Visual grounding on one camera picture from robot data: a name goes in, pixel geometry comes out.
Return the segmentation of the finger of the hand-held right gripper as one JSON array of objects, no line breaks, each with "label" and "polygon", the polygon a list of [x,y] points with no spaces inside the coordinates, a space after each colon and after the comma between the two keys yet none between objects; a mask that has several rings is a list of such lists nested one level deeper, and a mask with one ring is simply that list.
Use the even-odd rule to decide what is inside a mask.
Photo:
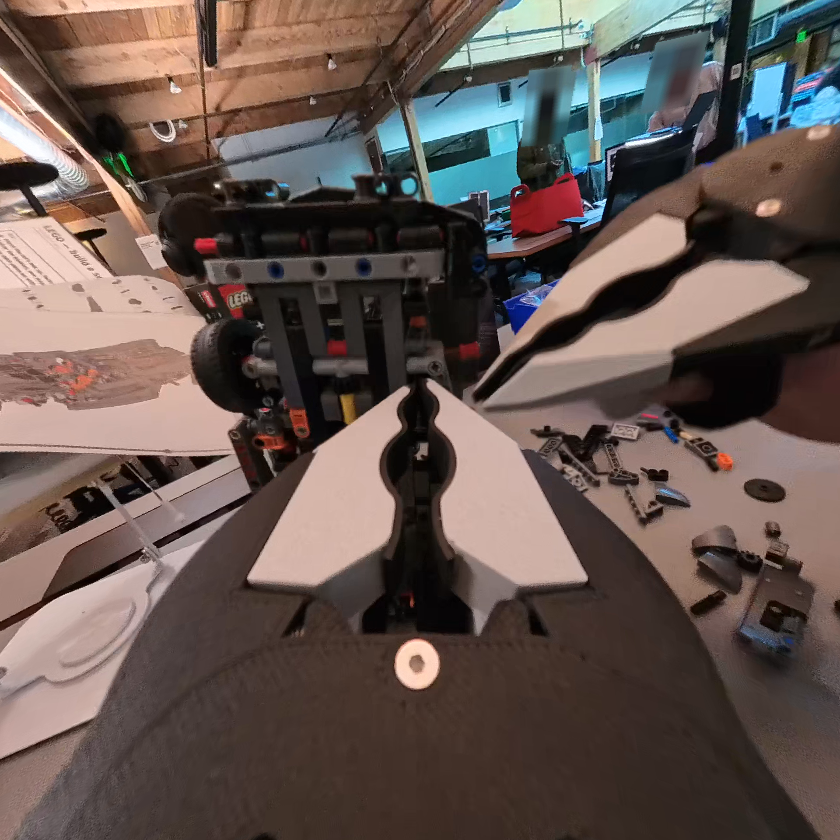
[{"label": "finger of the hand-held right gripper", "polygon": [[666,382],[685,226],[651,216],[570,269],[479,382],[481,396],[613,396]]},{"label": "finger of the hand-held right gripper", "polygon": [[792,331],[810,281],[769,261],[714,260],[671,282],[646,307],[588,325],[571,341],[510,347],[474,391],[488,411],[593,400],[631,403],[675,368],[723,354],[762,351]]}]

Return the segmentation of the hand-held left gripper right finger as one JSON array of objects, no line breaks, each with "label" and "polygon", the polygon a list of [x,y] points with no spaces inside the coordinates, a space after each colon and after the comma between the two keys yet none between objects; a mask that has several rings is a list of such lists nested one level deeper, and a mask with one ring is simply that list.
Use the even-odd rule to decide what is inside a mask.
[{"label": "hand-held left gripper right finger", "polygon": [[455,554],[454,592],[481,632],[501,602],[577,590],[587,572],[522,449],[435,382],[426,384],[453,466],[439,498],[440,524]]}]

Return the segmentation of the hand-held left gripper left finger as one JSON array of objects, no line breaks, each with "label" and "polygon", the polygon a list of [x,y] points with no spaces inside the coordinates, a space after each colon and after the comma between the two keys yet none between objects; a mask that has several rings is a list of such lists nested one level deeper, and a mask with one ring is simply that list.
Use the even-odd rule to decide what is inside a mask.
[{"label": "hand-held left gripper left finger", "polygon": [[250,587],[306,595],[334,607],[352,632],[384,593],[383,552],[396,500],[382,476],[387,446],[403,433],[399,388],[318,446],[247,576]]}]

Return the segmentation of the lego car chassis model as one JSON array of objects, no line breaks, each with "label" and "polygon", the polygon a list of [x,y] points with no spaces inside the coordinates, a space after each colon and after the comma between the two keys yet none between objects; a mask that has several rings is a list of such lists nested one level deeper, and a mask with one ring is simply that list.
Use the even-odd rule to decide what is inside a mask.
[{"label": "lego car chassis model", "polygon": [[248,488],[418,379],[462,396],[487,367],[487,239],[476,215],[417,196],[414,175],[357,175],[296,195],[224,179],[159,215],[184,279],[246,285],[263,323],[208,323],[195,378],[240,418],[228,436]]}]

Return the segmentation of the pile of loose lego pieces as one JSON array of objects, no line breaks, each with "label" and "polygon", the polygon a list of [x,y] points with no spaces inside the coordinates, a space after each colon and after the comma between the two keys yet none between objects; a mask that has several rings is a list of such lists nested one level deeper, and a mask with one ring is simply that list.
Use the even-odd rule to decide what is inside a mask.
[{"label": "pile of loose lego pieces", "polygon": [[690,500],[669,484],[666,468],[628,468],[618,450],[620,444],[635,444],[645,435],[663,434],[713,473],[729,472],[735,466],[733,457],[707,438],[689,432],[669,410],[640,413],[631,423],[596,423],[582,436],[551,424],[532,427],[529,432],[541,441],[539,456],[554,463],[572,487],[580,493],[602,486],[620,490],[643,527],[662,518],[669,508],[689,508]]}]

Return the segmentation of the grey curved lego panel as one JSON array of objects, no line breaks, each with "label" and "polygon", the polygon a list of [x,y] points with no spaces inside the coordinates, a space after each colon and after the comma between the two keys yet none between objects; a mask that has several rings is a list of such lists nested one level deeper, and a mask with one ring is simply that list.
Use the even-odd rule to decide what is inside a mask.
[{"label": "grey curved lego panel", "polygon": [[742,572],[738,563],[730,556],[708,550],[696,558],[698,571],[716,581],[720,588],[731,594],[742,589]]},{"label": "grey curved lego panel", "polygon": [[709,528],[693,538],[691,550],[696,555],[709,551],[733,555],[738,553],[739,546],[735,531],[730,526],[720,525]]}]

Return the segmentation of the dark lego set box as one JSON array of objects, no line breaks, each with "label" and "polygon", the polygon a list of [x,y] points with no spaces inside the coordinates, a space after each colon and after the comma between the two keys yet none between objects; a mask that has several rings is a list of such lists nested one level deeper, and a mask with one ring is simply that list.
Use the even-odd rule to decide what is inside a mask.
[{"label": "dark lego set box", "polygon": [[257,324],[264,322],[259,304],[254,302],[246,285],[242,283],[216,285],[203,280],[185,287],[184,293],[206,323],[226,319]]}]

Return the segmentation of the grey lego panel assembly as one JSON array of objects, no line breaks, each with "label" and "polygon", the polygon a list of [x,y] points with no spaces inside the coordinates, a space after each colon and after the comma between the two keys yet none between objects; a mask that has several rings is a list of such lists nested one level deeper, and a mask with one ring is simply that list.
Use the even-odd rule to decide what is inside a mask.
[{"label": "grey lego panel assembly", "polygon": [[816,588],[794,566],[765,560],[734,636],[766,658],[798,655],[810,621]]}]

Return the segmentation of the person's right hand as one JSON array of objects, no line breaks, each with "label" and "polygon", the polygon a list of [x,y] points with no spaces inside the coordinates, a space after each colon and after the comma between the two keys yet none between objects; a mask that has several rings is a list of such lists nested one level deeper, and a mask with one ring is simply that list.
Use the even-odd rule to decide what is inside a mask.
[{"label": "person's right hand", "polygon": [[813,442],[839,444],[838,344],[787,359],[772,425]]}]

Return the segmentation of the brown office desk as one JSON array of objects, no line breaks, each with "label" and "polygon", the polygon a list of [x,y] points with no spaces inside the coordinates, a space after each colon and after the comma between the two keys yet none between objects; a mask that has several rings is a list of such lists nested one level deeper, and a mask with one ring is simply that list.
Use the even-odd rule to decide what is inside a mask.
[{"label": "brown office desk", "polygon": [[486,255],[489,261],[525,259],[567,242],[581,242],[585,235],[601,226],[603,209],[603,206],[595,207],[577,220],[572,219],[572,224],[561,225],[546,234],[519,238],[506,235],[499,240],[488,240]]}]

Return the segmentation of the red bag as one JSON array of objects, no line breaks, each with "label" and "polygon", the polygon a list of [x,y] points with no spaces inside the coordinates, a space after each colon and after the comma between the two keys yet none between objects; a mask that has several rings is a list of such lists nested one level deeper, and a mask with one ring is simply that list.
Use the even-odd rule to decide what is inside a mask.
[{"label": "red bag", "polygon": [[558,177],[551,185],[532,191],[524,184],[510,193],[511,236],[528,238],[551,233],[565,219],[585,213],[580,188],[572,173]]}]

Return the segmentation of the blue plastic bin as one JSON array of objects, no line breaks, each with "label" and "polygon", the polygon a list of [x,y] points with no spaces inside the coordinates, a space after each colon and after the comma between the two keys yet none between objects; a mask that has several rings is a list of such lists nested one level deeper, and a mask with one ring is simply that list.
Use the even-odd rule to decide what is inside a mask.
[{"label": "blue plastic bin", "polygon": [[544,299],[558,285],[560,280],[556,279],[541,286],[526,290],[523,293],[511,297],[503,302],[511,330],[517,333],[523,325],[531,318],[542,305]]}]

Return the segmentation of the black monitor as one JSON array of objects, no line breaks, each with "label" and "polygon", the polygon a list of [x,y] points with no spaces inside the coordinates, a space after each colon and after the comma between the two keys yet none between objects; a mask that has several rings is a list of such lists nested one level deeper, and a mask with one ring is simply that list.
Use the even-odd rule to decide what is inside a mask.
[{"label": "black monitor", "polygon": [[612,156],[602,225],[693,167],[697,129],[625,143]]}]

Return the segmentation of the instruction booklet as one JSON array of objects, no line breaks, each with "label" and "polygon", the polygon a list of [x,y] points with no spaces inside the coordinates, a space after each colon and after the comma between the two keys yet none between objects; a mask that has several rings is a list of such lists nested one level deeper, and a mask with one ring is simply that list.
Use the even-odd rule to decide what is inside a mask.
[{"label": "instruction booklet", "polygon": [[238,414],[190,362],[203,326],[183,291],[146,276],[2,289],[2,451],[229,454]]}]

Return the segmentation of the silver ventilation duct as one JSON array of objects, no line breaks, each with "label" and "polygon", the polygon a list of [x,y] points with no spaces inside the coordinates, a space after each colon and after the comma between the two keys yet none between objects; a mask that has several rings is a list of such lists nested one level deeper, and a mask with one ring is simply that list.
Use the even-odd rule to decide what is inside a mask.
[{"label": "silver ventilation duct", "polygon": [[56,169],[55,179],[46,185],[34,186],[34,194],[40,201],[66,201],[89,188],[88,174],[81,165],[22,115],[1,109],[1,137],[28,160]]}]

